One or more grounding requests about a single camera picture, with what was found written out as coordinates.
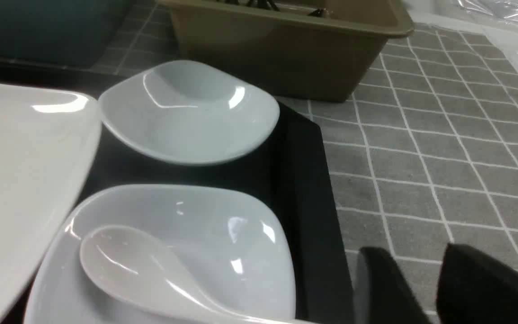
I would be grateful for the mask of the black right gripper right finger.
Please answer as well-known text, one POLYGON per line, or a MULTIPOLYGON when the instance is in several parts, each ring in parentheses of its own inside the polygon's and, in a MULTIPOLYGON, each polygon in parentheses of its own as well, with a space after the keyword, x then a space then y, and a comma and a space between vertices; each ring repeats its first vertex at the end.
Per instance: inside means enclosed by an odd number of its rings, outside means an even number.
POLYGON ((518 324, 518 271, 472 246, 450 243, 436 310, 442 324, 518 324))

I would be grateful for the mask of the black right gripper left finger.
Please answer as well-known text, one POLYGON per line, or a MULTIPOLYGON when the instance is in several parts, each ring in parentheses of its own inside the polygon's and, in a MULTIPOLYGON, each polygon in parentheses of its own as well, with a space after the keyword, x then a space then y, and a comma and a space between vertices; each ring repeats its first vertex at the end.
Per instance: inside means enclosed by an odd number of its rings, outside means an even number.
POLYGON ((379 247, 358 251, 353 312, 356 324, 430 323, 394 258, 379 247))

